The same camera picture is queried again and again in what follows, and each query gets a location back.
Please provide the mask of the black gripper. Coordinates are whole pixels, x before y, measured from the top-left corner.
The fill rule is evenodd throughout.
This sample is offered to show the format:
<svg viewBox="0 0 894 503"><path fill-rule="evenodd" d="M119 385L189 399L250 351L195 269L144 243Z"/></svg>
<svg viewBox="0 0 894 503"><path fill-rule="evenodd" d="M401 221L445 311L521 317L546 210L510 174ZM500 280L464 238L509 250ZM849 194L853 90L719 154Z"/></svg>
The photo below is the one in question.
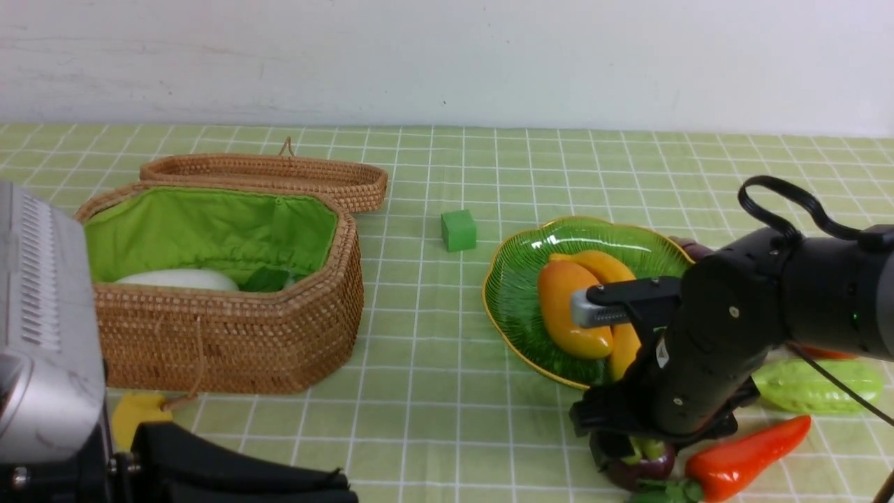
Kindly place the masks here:
<svg viewBox="0 0 894 503"><path fill-rule="evenodd" d="M635 466L640 449L632 437L663 442L701 442L738 431L735 411L760 397L754 380L661 382L652 386L619 383L592 386L571 405L575 433L590 434L595 465Z"/></svg>

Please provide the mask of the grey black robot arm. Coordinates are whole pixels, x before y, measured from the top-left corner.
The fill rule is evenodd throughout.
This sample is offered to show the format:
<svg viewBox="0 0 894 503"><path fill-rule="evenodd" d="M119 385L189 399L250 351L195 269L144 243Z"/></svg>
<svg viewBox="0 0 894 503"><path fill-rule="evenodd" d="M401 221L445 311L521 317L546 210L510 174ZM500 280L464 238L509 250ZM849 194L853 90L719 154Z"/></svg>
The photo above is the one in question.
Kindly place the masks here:
<svg viewBox="0 0 894 503"><path fill-rule="evenodd" d="M754 231L696 262L683 277L591 286L571 297L584 328L629 322L641 347L624 376L571 405L594 454L623 458L630 439L682 450L735 434L754 403L752 374L789 342L892 360L892 226L848 238L789 241Z"/></svg>

